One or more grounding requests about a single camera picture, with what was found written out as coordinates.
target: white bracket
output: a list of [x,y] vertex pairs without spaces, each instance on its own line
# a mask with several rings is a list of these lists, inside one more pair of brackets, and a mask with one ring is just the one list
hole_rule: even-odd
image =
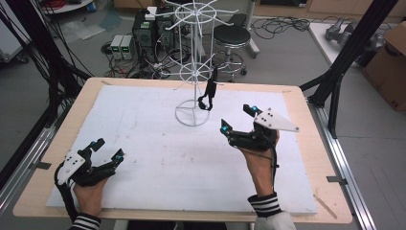
[[84,158],[73,151],[69,151],[65,156],[63,166],[57,172],[57,184],[65,183],[74,172],[85,162]]
[[254,122],[270,129],[299,132],[296,125],[271,108],[262,111],[260,115],[254,118]]

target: wrist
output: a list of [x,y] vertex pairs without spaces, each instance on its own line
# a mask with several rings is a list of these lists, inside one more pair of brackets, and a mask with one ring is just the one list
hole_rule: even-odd
[[270,178],[253,178],[258,197],[274,194],[274,188]]

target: black stool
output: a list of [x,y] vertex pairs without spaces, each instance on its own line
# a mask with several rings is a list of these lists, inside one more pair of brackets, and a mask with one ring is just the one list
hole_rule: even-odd
[[220,54],[224,54],[224,60],[220,64],[216,64],[218,70],[224,73],[231,74],[234,82],[234,73],[240,71],[241,75],[247,74],[247,68],[244,64],[244,59],[232,52],[232,49],[237,49],[246,46],[251,39],[250,33],[243,27],[232,25],[219,25],[214,28],[214,43],[222,45],[226,48],[225,51],[217,52],[214,54],[214,59]]

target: striped sleeve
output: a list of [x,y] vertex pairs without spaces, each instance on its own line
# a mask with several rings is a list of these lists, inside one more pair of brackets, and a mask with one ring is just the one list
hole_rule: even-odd
[[277,193],[263,197],[252,195],[248,198],[248,201],[260,218],[268,218],[282,211],[278,202]]
[[98,230],[102,220],[88,214],[79,213],[77,219],[69,230]]

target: power supply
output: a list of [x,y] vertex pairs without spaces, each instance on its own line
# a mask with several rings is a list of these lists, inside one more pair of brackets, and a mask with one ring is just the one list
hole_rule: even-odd
[[113,52],[113,56],[115,59],[123,59],[123,55],[120,49],[123,38],[123,35],[115,35],[113,41],[110,44],[111,52]]
[[123,59],[133,59],[135,56],[135,44],[132,35],[125,35],[120,45]]
[[[158,9],[158,13],[174,12],[174,7],[165,7]],[[173,14],[172,15],[161,15],[156,17],[156,23],[158,26],[158,36],[161,41],[161,46],[167,51],[175,48],[175,39],[173,35],[173,30],[167,30],[167,28],[173,25]]]
[[132,26],[132,34],[140,62],[145,63],[145,59],[150,63],[156,62],[158,56],[155,54],[155,45],[158,40],[156,21],[146,20],[145,11],[137,12]]

